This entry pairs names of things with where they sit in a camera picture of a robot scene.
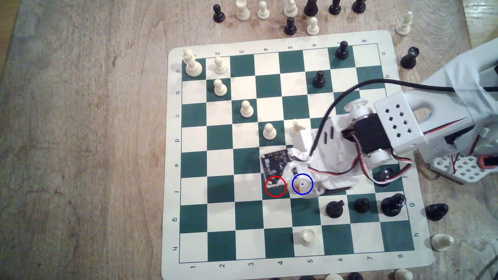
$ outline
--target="blue circle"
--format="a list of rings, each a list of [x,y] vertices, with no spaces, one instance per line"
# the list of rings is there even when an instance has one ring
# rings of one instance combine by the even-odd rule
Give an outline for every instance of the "blue circle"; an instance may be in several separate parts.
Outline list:
[[[295,180],[295,179],[296,179],[296,177],[297,177],[297,176],[299,176],[299,175],[305,175],[305,176],[308,176],[308,178],[310,178],[310,180],[311,180],[311,188],[310,188],[310,190],[309,190],[307,193],[300,193],[300,192],[296,191],[296,189],[294,188],[294,180]],[[306,195],[306,194],[310,193],[310,191],[313,189],[313,179],[311,179],[311,177],[310,177],[308,174],[300,173],[300,174],[297,174],[296,176],[294,176],[294,179],[292,179],[292,184],[291,184],[291,186],[292,186],[292,189],[294,190],[294,192],[295,192],[295,193],[298,193],[298,194],[300,194],[300,195]]]

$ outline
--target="chess mat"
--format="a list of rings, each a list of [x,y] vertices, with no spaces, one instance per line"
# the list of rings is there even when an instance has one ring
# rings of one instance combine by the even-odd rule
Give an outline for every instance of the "chess mat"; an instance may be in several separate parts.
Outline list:
[[[349,43],[349,56],[339,60],[334,53],[343,40]],[[269,196],[259,161],[262,154],[291,147],[294,119],[317,128],[334,99],[351,86],[399,79],[387,31],[189,48],[203,67],[197,77],[185,72],[183,48],[168,55],[164,279],[254,279],[432,263],[415,164],[386,187],[360,176],[351,189],[304,199],[287,191]],[[227,64],[224,74],[214,72],[216,55]],[[311,85],[318,70],[327,81],[321,89]],[[214,94],[215,79],[227,86],[224,96]],[[391,84],[361,87],[331,115],[347,113],[344,105],[357,98],[373,108],[373,102],[399,90]],[[250,118],[240,114],[243,100],[254,108]],[[262,136],[266,123],[277,130],[273,140]],[[397,162],[388,166],[399,170]],[[283,188],[267,190],[275,196]],[[380,202],[395,193],[404,193],[407,205],[387,217]],[[353,209],[354,200],[362,197],[371,201],[364,214]],[[332,219],[325,206],[339,200],[345,203],[344,213]],[[310,247],[296,242],[306,228],[317,233]]]

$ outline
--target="red circle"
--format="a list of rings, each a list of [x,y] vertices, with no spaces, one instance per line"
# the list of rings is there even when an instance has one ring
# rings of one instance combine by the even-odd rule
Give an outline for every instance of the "red circle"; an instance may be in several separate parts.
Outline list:
[[[284,186],[285,186],[285,187],[284,187],[284,189],[283,189],[282,194],[277,195],[277,196],[275,196],[275,195],[271,195],[271,194],[268,192],[268,190],[266,189],[266,185],[268,184],[268,181],[269,181],[270,179],[272,179],[273,177],[278,177],[278,178],[282,179],[282,181],[283,181],[283,183],[284,183]],[[269,196],[271,196],[271,197],[280,197],[280,196],[282,196],[282,195],[283,195],[283,193],[285,192],[285,190],[286,190],[286,189],[287,189],[287,183],[286,183],[286,182],[285,182],[285,180],[284,180],[282,177],[280,177],[280,176],[276,176],[276,175],[275,175],[275,176],[272,176],[272,177],[268,178],[268,179],[266,180],[266,182],[264,183],[264,190],[265,190],[265,191],[266,191],[266,193],[267,193]]]

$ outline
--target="wooden table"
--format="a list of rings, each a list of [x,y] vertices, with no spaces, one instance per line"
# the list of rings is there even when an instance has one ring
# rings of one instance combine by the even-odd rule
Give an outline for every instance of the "wooden table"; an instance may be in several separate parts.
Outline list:
[[[297,0],[300,14],[304,0]],[[167,53],[174,47],[282,38],[284,1],[271,18],[237,20],[235,1],[212,20],[209,1],[24,1],[0,83],[0,278],[160,279]],[[470,49],[460,0],[385,0],[338,16],[319,0],[320,33],[386,29],[396,55],[416,45],[421,82]],[[402,11],[414,22],[394,34]],[[296,18],[298,33],[306,23]],[[411,271],[424,279],[491,279],[498,251],[498,188],[488,176],[458,185],[430,171],[419,178],[425,204],[450,213],[429,222],[457,245]],[[386,279],[391,271],[365,272]]]

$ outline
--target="black pawn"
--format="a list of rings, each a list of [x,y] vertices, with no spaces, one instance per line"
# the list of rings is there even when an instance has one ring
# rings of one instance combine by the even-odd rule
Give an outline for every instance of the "black pawn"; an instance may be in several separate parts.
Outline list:
[[[322,70],[316,72],[315,78],[313,78],[313,81],[311,81],[311,84],[315,88],[321,89],[321,88],[325,87],[325,77],[323,75],[324,75],[324,73]]]
[[[339,218],[343,213],[344,201],[331,201],[325,207],[325,212],[331,218]]]
[[[401,212],[405,204],[406,197],[401,193],[397,193],[391,197],[383,199],[380,203],[380,209],[387,217],[394,217]]]
[[[417,47],[411,47],[408,49],[408,54],[403,56],[401,59],[401,66],[404,69],[411,69],[415,67],[417,64],[417,56],[420,54],[420,51]]]
[[[444,203],[431,204],[425,207],[425,216],[431,221],[441,220],[450,208]]]
[[[318,14],[316,0],[308,0],[308,3],[304,6],[304,14],[307,16],[316,16],[316,14]]]
[[[285,34],[292,36],[296,34],[297,28],[294,25],[294,18],[293,17],[288,17],[287,18],[287,25],[283,28],[283,31]]]
[[[216,21],[217,23],[223,22],[225,20],[225,14],[221,11],[221,7],[218,4],[215,4],[213,6],[213,11],[215,11],[215,14],[213,15],[213,20]]]
[[[349,56],[348,51],[348,43],[346,41],[342,41],[339,44],[339,48],[336,50],[336,57],[339,59],[346,59]]]
[[[367,8],[367,5],[365,4],[366,0],[356,0],[353,3],[353,6],[351,6],[351,9],[355,13],[362,13],[365,11],[365,8]]]
[[[354,204],[355,211],[358,213],[365,213],[370,208],[370,201],[368,198],[358,198]]]
[[[341,12],[341,0],[332,0],[332,5],[329,6],[329,14],[338,15]]]

